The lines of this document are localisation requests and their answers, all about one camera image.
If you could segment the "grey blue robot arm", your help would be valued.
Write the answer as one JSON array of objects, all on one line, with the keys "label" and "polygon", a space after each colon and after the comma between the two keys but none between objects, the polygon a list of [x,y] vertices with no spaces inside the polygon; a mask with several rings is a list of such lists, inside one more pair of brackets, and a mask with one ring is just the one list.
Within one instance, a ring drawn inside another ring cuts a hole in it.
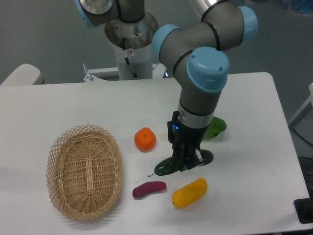
[{"label": "grey blue robot arm", "polygon": [[255,38],[255,12],[228,0],[192,0],[200,23],[183,30],[159,26],[142,0],[77,0],[75,5],[88,27],[105,26],[121,80],[151,79],[156,56],[181,85],[178,109],[167,124],[173,155],[155,167],[155,174],[209,164],[213,155],[200,144],[227,82],[225,51]]}]

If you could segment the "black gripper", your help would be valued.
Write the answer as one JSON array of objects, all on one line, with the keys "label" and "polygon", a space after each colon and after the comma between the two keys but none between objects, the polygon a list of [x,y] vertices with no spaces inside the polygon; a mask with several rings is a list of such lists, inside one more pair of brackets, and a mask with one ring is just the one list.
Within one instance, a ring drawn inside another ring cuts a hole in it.
[{"label": "black gripper", "polygon": [[191,170],[204,163],[201,142],[210,124],[210,116],[196,116],[185,110],[173,112],[167,123],[168,141],[172,144],[172,158],[179,171]]}]

